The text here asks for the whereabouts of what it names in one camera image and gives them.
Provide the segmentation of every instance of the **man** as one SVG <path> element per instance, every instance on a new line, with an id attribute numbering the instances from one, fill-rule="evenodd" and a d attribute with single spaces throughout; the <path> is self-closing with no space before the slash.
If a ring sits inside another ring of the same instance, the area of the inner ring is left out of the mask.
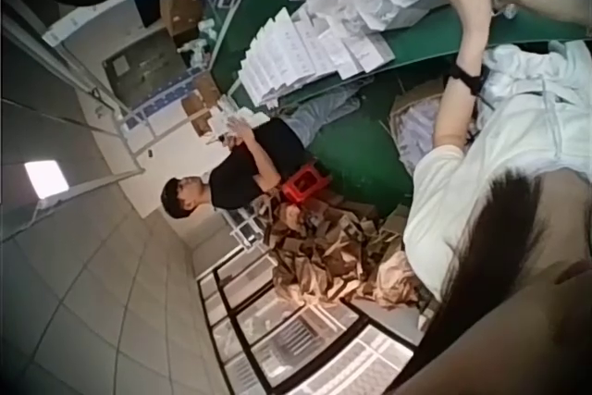
<path id="1" fill-rule="evenodd" d="M 272 117 L 256 129 L 230 119 L 233 135 L 224 142 L 230 155 L 212 170 L 207 184 L 197 177 L 170 179 L 161 194 L 166 212 L 181 219 L 202 204 L 236 209 L 275 188 L 304 164 L 305 149 L 321 127 L 358 109 L 354 95 L 360 86 L 338 88 L 301 105 L 291 116 Z"/>

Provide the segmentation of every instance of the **watch strap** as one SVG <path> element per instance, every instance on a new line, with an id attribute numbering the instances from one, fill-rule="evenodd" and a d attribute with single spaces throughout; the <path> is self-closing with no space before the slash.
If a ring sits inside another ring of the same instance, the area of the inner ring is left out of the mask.
<path id="1" fill-rule="evenodd" d="M 477 96 L 481 92 L 483 86 L 482 76 L 470 76 L 457 64 L 453 64 L 450 67 L 450 76 L 454 79 L 461 80 L 469 88 L 473 96 Z"/>

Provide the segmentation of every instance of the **floor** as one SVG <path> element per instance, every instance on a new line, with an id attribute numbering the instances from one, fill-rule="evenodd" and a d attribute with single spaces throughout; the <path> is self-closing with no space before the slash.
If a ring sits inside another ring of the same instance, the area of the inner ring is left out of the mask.
<path id="1" fill-rule="evenodd" d="M 381 216 L 400 203 L 411 203 L 413 181 L 388 133 L 389 111 L 402 92 L 435 78 L 444 66 L 443 60 L 435 59 L 377 74 L 360 91 L 360 110 L 321 130 L 311 152 L 331 171 L 335 191 L 376 205 Z"/>

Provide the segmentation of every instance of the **black t-shirt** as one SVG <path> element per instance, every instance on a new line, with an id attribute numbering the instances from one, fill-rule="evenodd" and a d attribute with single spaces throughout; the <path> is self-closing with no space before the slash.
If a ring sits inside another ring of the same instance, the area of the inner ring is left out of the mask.
<path id="1" fill-rule="evenodd" d="M 296 133 L 286 123 L 274 117 L 253 130 L 255 139 L 286 180 L 302 166 L 306 152 Z M 253 178 L 259 173 L 247 146 L 242 143 L 210 175 L 212 205 L 228 210 L 248 205 L 263 192 Z"/>

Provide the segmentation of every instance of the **black wristwatch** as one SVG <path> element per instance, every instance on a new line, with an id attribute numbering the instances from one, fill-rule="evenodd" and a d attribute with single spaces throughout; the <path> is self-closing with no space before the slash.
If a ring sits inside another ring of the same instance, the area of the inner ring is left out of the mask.
<path id="1" fill-rule="evenodd" d="M 453 79 L 458 79 L 461 80 L 462 83 L 464 83 L 467 87 L 469 87 L 469 90 L 471 90 L 471 94 L 473 96 L 478 96 L 481 93 L 481 90 L 483 89 L 483 85 L 485 84 L 485 81 L 487 80 L 487 74 L 489 73 L 489 68 L 487 68 L 485 65 L 481 67 L 481 76 L 470 76 L 469 74 L 467 74 L 466 71 L 464 71 L 462 68 L 460 68 L 456 63 L 452 64 L 452 66 L 450 67 L 450 76 Z"/>

